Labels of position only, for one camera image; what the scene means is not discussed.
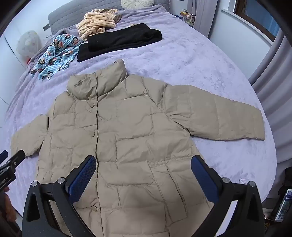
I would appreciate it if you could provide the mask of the person's left hand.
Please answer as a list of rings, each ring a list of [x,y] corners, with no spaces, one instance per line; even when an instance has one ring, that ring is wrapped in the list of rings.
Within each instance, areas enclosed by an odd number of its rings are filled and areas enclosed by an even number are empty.
[[[1,208],[5,212],[6,219],[9,222],[16,221],[16,211],[11,204],[9,196],[6,194],[9,191],[9,187],[5,187],[1,192]]]

